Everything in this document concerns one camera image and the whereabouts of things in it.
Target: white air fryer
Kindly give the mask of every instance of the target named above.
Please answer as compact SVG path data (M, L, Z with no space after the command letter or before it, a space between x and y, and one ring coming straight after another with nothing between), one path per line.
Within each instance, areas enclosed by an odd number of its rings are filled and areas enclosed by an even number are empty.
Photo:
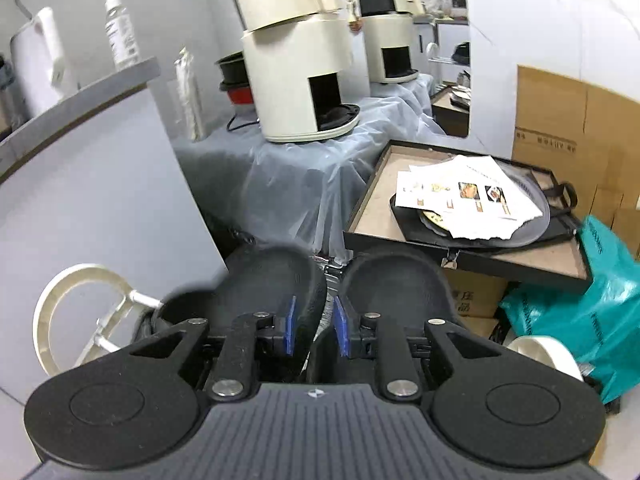
M262 133L272 142L330 139L354 128L337 73L351 63L339 0L236 0L244 62Z
M369 81L403 83L418 76L409 47L414 38L412 16L424 14L421 0L360 0Z

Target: black pot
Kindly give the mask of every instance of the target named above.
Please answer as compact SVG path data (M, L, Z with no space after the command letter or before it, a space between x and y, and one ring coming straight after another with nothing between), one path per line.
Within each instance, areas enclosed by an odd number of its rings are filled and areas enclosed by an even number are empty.
M220 89L222 91L249 86L249 76L246 74L246 66L244 65L244 55L242 52L236 52L235 54L231 54L231 56L223 57L216 63L222 72L223 81L220 83Z

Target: printed photo on paper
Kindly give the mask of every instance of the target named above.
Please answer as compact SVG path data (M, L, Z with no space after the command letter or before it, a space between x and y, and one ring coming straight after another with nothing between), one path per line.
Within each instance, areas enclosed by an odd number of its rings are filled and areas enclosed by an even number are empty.
M472 200L480 200L480 193L478 192L478 186L476 184L469 184L467 182L459 182L460 198L470 198Z
M509 207L507 206L507 199L504 197L504 191L501 187L497 186L484 186L484 192L489 202L498 202L502 205L503 211L509 215Z

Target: screw head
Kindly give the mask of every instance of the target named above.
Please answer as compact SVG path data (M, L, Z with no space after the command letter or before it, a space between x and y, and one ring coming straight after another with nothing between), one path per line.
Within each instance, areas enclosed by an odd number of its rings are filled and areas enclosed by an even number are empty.
M386 386L387 391L396 397L410 397L418 392L418 385L413 381L398 379Z
M213 384L212 390L220 397L235 397L242 393L244 386L235 379L220 379Z

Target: white tile wall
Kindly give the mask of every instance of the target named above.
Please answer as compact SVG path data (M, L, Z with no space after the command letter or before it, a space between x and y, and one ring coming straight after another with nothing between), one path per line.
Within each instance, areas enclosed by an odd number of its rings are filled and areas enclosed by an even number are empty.
M640 0L467 0L470 130L495 155L513 144L516 67L582 79L640 100Z

